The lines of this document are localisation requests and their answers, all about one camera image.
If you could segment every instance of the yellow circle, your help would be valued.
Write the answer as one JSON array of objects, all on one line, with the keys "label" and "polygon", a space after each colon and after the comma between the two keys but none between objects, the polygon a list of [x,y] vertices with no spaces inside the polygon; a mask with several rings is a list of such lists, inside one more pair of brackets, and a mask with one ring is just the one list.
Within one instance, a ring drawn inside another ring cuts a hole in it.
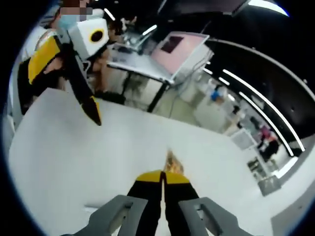
[{"label": "yellow circle", "polygon": [[[102,35],[99,39],[97,39],[96,41],[95,40],[92,40],[92,37],[94,36],[95,37],[95,34],[98,33],[98,32],[101,32]],[[104,29],[96,29],[93,31],[93,33],[91,33],[90,35],[90,42],[91,43],[98,43],[102,38],[104,37]]]}]

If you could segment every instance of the led light strip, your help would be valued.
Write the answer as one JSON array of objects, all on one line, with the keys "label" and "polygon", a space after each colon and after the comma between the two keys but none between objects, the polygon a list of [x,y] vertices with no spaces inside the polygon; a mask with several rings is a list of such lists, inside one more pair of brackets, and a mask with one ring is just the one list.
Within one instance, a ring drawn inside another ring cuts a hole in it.
[{"label": "led light strip", "polygon": [[213,74],[213,72],[212,72],[211,70],[208,70],[208,69],[206,69],[206,68],[203,68],[203,70],[204,70],[205,72],[207,72],[208,74],[210,74],[210,75]]},{"label": "led light strip", "polygon": [[259,52],[255,49],[246,47],[242,44],[238,44],[238,43],[234,43],[234,42],[230,42],[230,41],[226,41],[226,40],[221,40],[221,39],[214,39],[214,38],[209,38],[208,41],[212,41],[212,42],[217,42],[217,43],[223,43],[223,44],[227,44],[227,45],[231,45],[233,47],[238,47],[241,48],[243,50],[246,50],[248,52],[254,53],[268,61],[270,61],[271,63],[275,64],[277,67],[279,67],[281,70],[283,70],[285,73],[287,73],[289,76],[291,76],[293,79],[295,79],[296,82],[298,82],[300,84],[300,86],[302,86],[302,88],[307,92],[307,94],[312,98],[312,100],[315,102],[315,94],[313,93],[313,91],[305,84],[304,80],[300,79],[296,74],[294,74],[291,70],[289,70],[287,67],[285,67],[284,65],[282,65],[280,62],[274,60],[273,58],[271,58],[270,56],[267,56],[266,54],[263,54],[262,52]]},{"label": "led light strip", "polygon": [[150,28],[148,28],[146,31],[144,31],[142,33],[143,36],[147,35],[148,33],[150,33],[151,31],[155,30],[158,26],[157,25],[154,25],[154,26],[151,26]]},{"label": "led light strip", "polygon": [[253,101],[251,101],[245,94],[243,94],[242,92],[239,92],[239,94],[248,102],[250,103],[264,118],[265,120],[270,124],[270,126],[274,129],[274,131],[277,133],[277,135],[279,136],[279,138],[282,140],[283,144],[285,145],[286,149],[288,150],[290,156],[294,156],[292,149],[290,148],[289,144],[287,143],[287,141],[285,140],[284,136],[282,135],[282,133],[280,132],[280,130],[278,130],[278,128],[276,127],[276,125],[269,119],[269,117],[256,105],[256,103],[254,103]]},{"label": "led light strip", "polygon": [[248,5],[250,6],[259,6],[259,7],[263,7],[263,8],[267,8],[276,12],[279,12],[285,16],[289,16],[281,7],[279,7],[278,5],[269,2],[269,1],[264,1],[264,0],[251,0]]},{"label": "led light strip", "polygon": [[236,79],[238,82],[242,83],[243,85],[245,85],[246,87],[248,87],[250,90],[252,90],[258,97],[260,97],[265,103],[268,104],[269,107],[271,107],[276,113],[277,115],[282,119],[282,121],[286,124],[286,126],[289,128],[289,130],[291,131],[291,133],[293,134],[294,138],[296,139],[298,145],[301,148],[301,151],[305,151],[305,148],[299,138],[299,136],[297,135],[297,133],[295,132],[295,130],[293,129],[293,127],[291,126],[291,124],[287,121],[287,119],[281,114],[281,112],[274,106],[274,104],[272,104],[265,96],[263,96],[260,92],[258,92],[253,86],[251,86],[250,84],[248,84],[247,82],[245,82],[244,80],[242,80],[241,78],[239,78],[238,76],[234,75],[233,73],[229,72],[228,70],[223,70],[223,72],[225,74],[228,74],[229,76],[233,77],[234,79]]},{"label": "led light strip", "polygon": [[231,101],[233,101],[233,102],[235,101],[235,97],[233,97],[231,94],[228,94],[227,96],[228,96],[228,98],[229,98]]},{"label": "led light strip", "polygon": [[104,11],[110,17],[110,19],[112,19],[113,21],[116,20],[115,17],[113,16],[113,14],[107,8],[104,8]]},{"label": "led light strip", "polygon": [[230,83],[229,83],[228,81],[226,81],[226,80],[225,80],[224,78],[222,78],[222,77],[219,77],[219,80],[220,80],[222,83],[226,84],[227,86],[230,85]]},{"label": "led light strip", "polygon": [[272,174],[274,174],[277,178],[281,178],[292,168],[292,166],[294,166],[297,160],[297,157],[291,158],[288,163],[286,163],[285,166],[282,167],[282,169],[273,171]]}]

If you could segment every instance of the desk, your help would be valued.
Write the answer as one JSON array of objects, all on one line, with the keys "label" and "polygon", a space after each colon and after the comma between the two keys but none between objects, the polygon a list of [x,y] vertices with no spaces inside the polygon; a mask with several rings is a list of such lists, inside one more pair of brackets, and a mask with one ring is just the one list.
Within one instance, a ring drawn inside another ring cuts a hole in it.
[{"label": "desk", "polygon": [[[271,235],[271,225],[266,225],[270,218],[260,212],[266,211],[264,206],[252,207],[251,198],[255,193],[261,196],[260,190],[228,137],[99,102],[102,126],[83,113],[72,94],[47,89],[13,138],[8,160],[13,182],[47,235],[83,228],[90,216],[84,206],[99,206],[126,194],[139,174],[163,168],[168,148],[181,160],[199,196],[210,197],[236,215],[249,233]],[[238,174],[231,177],[231,169]]]},{"label": "desk", "polygon": [[171,74],[169,74],[163,67],[159,67],[157,63],[154,63],[149,55],[140,56],[136,52],[130,54],[121,53],[112,49],[111,57],[107,62],[107,66],[128,72],[128,76],[124,81],[122,94],[125,93],[132,74],[142,75],[162,83],[161,88],[158,90],[153,101],[147,109],[147,112],[150,113],[157,105],[167,87],[174,83],[174,81],[171,79]]}]

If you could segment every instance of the blue object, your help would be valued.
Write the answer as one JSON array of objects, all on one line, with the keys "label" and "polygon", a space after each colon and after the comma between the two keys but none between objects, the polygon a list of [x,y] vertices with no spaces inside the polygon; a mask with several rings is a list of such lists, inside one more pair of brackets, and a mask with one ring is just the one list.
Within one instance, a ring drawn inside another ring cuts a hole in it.
[{"label": "blue object", "polygon": [[58,20],[58,27],[68,30],[78,21],[80,21],[80,15],[62,15]]},{"label": "blue object", "polygon": [[216,101],[217,98],[220,97],[220,94],[218,91],[214,91],[210,97],[211,97],[211,100]]}]

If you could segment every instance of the pink screen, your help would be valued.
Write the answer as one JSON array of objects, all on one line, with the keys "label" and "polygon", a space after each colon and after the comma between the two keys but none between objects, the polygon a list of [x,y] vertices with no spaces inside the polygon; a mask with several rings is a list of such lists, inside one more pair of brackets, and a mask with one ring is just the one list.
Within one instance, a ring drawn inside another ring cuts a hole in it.
[{"label": "pink screen", "polygon": [[182,37],[183,39],[171,53],[161,50],[164,43],[157,46],[152,52],[151,57],[170,73],[174,74],[205,39],[204,35],[190,35],[186,33],[172,32],[168,37]]}]

